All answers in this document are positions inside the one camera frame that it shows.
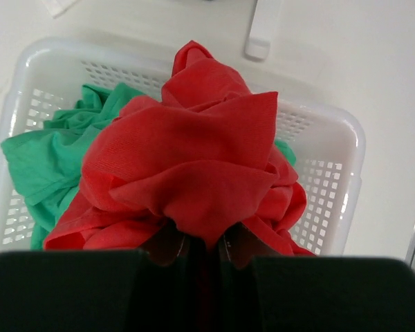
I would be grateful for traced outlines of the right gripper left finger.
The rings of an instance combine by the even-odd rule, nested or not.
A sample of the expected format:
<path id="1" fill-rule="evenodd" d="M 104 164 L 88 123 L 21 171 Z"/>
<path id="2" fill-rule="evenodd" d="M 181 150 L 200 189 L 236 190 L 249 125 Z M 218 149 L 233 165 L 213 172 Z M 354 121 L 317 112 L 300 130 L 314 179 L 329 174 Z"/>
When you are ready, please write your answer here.
<path id="1" fill-rule="evenodd" d="M 149 259 L 159 266 L 171 265 L 177 258 L 186 256 L 189 248 L 190 238 L 179 231 L 173 221 L 140 246 Z"/>

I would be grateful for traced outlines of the red tank top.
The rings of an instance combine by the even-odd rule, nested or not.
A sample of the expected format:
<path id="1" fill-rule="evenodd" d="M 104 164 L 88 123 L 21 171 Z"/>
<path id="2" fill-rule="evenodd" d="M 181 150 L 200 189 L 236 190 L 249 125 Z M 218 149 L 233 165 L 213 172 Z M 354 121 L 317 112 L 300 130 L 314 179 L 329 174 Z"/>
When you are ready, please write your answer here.
<path id="1" fill-rule="evenodd" d="M 133 98 L 98 134 L 44 249 L 137 248 L 168 223 L 211 249 L 241 223 L 279 254 L 306 254 L 289 232 L 306 194 L 274 144 L 278 94 L 252 93 L 190 41 L 161 96 Z"/>

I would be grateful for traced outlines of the green tank top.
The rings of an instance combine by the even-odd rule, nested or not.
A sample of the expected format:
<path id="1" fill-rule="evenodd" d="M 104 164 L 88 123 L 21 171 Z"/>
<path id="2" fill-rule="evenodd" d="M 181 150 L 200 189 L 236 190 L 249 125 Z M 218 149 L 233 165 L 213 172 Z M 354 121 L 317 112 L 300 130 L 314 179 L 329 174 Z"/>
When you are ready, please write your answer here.
<path id="1" fill-rule="evenodd" d="M 125 84 L 114 90 L 83 86 L 73 109 L 57 111 L 41 130 L 2 142 L 15 189 L 35 220 L 33 249 L 44 249 L 45 238 L 78 193 L 82 161 L 93 141 L 141 95 Z"/>

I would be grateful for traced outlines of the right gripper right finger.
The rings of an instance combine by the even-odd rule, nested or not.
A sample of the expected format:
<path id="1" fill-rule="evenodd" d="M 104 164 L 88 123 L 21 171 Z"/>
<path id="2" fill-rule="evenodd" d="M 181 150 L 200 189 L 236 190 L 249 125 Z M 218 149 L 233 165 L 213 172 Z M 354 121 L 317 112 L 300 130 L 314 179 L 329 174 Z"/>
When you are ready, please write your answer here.
<path id="1" fill-rule="evenodd" d="M 266 256 L 266 244 L 242 223 L 236 223 L 225 231 L 218 242 L 218 249 L 220 261 L 229 262 L 238 269 L 246 267 L 254 257 Z"/>

